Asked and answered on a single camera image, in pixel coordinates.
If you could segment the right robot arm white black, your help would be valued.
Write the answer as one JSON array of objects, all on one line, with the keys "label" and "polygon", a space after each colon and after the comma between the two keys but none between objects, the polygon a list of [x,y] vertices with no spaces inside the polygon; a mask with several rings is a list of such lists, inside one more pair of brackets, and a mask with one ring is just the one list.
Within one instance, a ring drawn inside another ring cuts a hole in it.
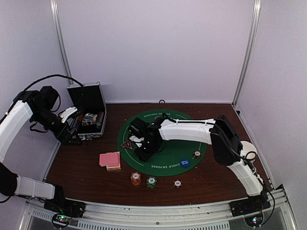
[{"label": "right robot arm white black", "polygon": [[135,118],[128,131],[140,140],[134,152],[141,161],[147,161],[157,153],[164,141],[196,141],[211,145],[215,161],[235,174],[248,195],[230,203],[233,216],[262,212],[275,206],[269,201],[271,194],[254,166],[255,146],[240,140],[225,115],[216,119],[180,120],[163,113],[151,123]]}]

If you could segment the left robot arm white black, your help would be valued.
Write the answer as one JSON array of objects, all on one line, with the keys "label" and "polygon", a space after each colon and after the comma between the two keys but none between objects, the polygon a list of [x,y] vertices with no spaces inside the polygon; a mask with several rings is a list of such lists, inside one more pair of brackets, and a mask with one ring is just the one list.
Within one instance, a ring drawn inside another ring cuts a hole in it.
[{"label": "left robot arm white black", "polygon": [[[55,138],[65,146],[82,144],[76,129],[67,119],[75,116],[78,109],[70,107],[57,116],[52,108],[58,100],[58,92],[51,86],[44,86],[39,91],[22,91],[13,100],[9,110],[0,121],[0,161],[26,122],[39,123],[42,133],[51,131]],[[71,218],[81,218],[85,211],[85,203],[68,200],[63,187],[48,184],[32,178],[22,177],[11,172],[4,164],[0,165],[0,192],[10,198],[22,196],[44,200],[44,208],[61,213]]]}]

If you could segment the blue small blind button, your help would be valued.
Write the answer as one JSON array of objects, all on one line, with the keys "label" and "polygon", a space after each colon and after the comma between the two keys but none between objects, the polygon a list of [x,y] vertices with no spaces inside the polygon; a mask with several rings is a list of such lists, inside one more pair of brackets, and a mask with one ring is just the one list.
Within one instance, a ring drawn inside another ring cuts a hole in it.
[{"label": "blue small blind button", "polygon": [[190,166],[190,160],[189,159],[181,159],[180,160],[180,166],[183,168],[187,168]]}]

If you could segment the brown poker chip stack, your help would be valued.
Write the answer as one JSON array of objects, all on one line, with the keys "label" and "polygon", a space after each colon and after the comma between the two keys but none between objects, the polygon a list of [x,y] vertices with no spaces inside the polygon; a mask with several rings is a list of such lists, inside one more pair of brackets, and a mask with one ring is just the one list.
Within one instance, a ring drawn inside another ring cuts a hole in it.
[{"label": "brown poker chip stack", "polygon": [[177,179],[173,182],[174,187],[180,188],[182,186],[182,181]]}]

